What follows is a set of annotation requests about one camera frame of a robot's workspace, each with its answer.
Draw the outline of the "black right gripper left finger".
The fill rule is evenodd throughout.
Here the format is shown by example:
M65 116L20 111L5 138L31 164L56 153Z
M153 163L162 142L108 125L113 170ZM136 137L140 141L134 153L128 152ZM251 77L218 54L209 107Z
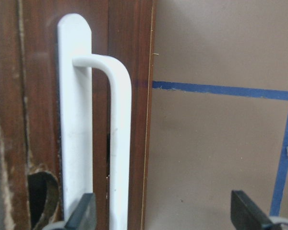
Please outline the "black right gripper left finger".
M64 226L65 230L96 229L96 196L85 193Z

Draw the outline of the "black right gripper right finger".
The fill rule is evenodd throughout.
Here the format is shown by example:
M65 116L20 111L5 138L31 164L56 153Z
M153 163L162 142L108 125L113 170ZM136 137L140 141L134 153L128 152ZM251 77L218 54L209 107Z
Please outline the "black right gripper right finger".
M231 191L230 219L236 230L280 230L242 190Z

